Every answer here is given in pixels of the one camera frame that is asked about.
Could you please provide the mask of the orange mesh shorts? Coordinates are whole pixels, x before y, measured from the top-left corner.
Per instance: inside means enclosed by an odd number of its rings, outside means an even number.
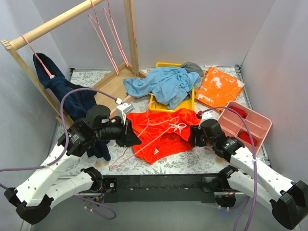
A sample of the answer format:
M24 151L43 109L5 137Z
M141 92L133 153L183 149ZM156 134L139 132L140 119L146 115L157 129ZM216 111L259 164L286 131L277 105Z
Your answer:
M188 142L190 127L200 123L196 112L189 109L179 109L173 113L129 113L127 118L142 141L140 145L133 146L134 154L149 164L192 150Z

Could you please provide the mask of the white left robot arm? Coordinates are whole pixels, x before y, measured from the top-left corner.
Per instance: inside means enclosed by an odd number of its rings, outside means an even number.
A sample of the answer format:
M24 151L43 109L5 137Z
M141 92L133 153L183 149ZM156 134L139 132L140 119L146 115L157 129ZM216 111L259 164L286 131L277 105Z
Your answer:
M102 174L94 167L84 168L66 181L56 184L60 175L98 141L115 140L120 147L141 144L134 133L127 114L134 109L123 103L116 108L116 116L110 117L110 109L96 105L87 111L86 117L73 123L63 134L52 152L24 183L4 192L16 208L21 219L37 224L60 202L83 191L99 192L104 187Z

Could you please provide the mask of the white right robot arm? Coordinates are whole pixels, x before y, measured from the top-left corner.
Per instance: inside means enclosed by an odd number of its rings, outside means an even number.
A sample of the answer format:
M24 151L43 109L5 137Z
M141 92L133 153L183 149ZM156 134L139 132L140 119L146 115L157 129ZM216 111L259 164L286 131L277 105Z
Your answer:
M240 191L266 207L285 228L294 229L308 215L308 186L277 173L257 158L235 137L226 136L217 120L208 119L190 129L193 147L210 147L229 162L211 187Z

